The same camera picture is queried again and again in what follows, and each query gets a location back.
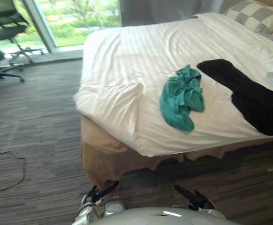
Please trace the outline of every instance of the white bed sheet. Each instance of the white bed sheet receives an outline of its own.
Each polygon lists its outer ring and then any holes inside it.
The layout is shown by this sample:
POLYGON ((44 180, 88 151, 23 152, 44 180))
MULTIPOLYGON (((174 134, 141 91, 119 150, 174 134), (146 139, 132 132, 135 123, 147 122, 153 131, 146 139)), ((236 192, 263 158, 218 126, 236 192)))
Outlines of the white bed sheet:
POLYGON ((169 155, 267 138, 231 102, 232 91, 201 72, 205 111, 190 113, 186 133, 159 110, 162 88, 175 71, 226 59, 273 90, 273 42, 216 13, 147 26, 97 31, 85 42, 78 111, 144 156, 169 155))

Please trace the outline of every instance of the beige bed skirt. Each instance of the beige bed skirt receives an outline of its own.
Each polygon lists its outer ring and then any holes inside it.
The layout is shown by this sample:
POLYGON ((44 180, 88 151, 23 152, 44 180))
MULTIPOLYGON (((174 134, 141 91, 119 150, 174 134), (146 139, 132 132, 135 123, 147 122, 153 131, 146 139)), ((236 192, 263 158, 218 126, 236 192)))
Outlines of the beige bed skirt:
POLYGON ((84 170, 90 182, 99 188, 103 187, 107 180, 119 180, 129 171, 143 168, 155 170, 165 159, 174 158, 183 162, 185 158, 195 160, 201 156, 222 158, 225 152, 273 141, 273 138, 258 139, 194 152, 146 157, 110 136, 85 116, 81 116, 81 135, 80 153, 84 170))

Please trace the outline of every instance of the green shirt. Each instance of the green shirt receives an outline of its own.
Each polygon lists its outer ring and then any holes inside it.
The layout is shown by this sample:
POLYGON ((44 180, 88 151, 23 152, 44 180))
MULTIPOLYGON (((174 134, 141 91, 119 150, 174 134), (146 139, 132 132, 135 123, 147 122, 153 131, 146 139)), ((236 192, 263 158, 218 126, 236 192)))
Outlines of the green shirt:
POLYGON ((203 112, 205 109, 202 88, 199 87, 201 74, 190 65, 176 72, 165 84, 160 97, 160 111, 165 121, 178 129, 191 132, 194 123, 190 111, 203 112))

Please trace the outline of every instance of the gray striped carpet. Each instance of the gray striped carpet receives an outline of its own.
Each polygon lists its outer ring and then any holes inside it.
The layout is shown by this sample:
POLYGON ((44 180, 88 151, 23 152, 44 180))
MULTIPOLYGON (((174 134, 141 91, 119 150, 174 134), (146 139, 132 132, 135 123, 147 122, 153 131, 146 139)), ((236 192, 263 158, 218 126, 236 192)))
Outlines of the gray striped carpet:
MULTIPOLYGON (((79 159, 80 117, 72 96, 82 61, 35 65, 26 79, 0 81, 0 151, 27 158, 26 178, 0 191, 0 225, 69 225, 91 187, 79 159)), ((21 178, 22 161, 0 157, 0 188, 21 178)), ((273 143, 245 148, 216 160, 162 163, 154 172, 126 174, 114 195, 129 208, 186 207, 179 184, 199 189, 229 219, 244 225, 273 225, 273 143)))

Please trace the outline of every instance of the black cloth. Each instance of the black cloth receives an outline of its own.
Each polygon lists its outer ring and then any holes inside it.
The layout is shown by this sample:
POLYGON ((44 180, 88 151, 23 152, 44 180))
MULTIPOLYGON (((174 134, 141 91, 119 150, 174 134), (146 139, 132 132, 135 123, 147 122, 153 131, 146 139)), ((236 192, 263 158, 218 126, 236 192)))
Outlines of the black cloth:
POLYGON ((252 126, 273 135, 273 91, 252 81, 226 60, 204 61, 197 67, 233 91, 232 103, 252 126))

